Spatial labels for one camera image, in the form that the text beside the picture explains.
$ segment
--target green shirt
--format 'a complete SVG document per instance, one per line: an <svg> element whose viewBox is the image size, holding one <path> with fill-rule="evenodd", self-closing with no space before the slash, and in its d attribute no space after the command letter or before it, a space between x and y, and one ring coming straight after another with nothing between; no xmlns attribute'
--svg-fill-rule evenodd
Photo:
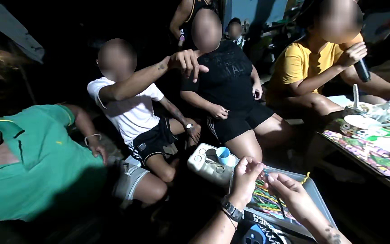
<svg viewBox="0 0 390 244"><path fill-rule="evenodd" d="M4 143L19 159L0 165L0 220L66 215L97 200L106 180L102 158L74 142L69 108L32 106L0 119Z"/></svg>

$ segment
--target watch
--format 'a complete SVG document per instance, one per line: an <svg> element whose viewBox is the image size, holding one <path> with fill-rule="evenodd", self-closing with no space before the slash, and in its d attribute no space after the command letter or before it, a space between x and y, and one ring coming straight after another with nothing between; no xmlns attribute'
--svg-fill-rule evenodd
<svg viewBox="0 0 390 244"><path fill-rule="evenodd" d="M233 206L227 197L224 197L221 201L222 210L228 215L230 219L235 222L240 222L243 216L243 212L239 211L235 206Z"/></svg>

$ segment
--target wall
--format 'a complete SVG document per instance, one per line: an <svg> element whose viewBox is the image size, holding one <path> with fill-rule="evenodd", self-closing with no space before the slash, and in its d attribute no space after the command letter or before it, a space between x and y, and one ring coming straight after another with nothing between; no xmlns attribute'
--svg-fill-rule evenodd
<svg viewBox="0 0 390 244"><path fill-rule="evenodd" d="M228 22L239 18L253 23L271 23L284 16L287 0L227 0L225 4L224 30Z"/></svg>

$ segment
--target gray shorts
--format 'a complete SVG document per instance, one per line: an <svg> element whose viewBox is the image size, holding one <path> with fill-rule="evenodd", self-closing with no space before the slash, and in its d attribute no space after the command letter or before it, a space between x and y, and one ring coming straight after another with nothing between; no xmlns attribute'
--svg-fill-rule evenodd
<svg viewBox="0 0 390 244"><path fill-rule="evenodd" d="M136 187L149 171L124 161L118 163L116 168L120 172L114 184L112 195L121 200L132 200Z"/></svg>

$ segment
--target black tank top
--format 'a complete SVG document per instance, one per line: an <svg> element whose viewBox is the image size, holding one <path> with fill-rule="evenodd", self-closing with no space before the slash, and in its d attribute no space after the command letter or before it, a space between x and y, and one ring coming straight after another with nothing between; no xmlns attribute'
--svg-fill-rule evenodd
<svg viewBox="0 0 390 244"><path fill-rule="evenodd" d="M195 15L201 8L210 5L213 2L213 0L210 0L210 3L208 4L205 0L193 0L192 3L192 11L189 15L189 18L181 25L181 29L185 32L185 42L183 43L183 49L193 49L197 50L198 48L195 47L195 44L192 40L192 23L195 19Z"/></svg>

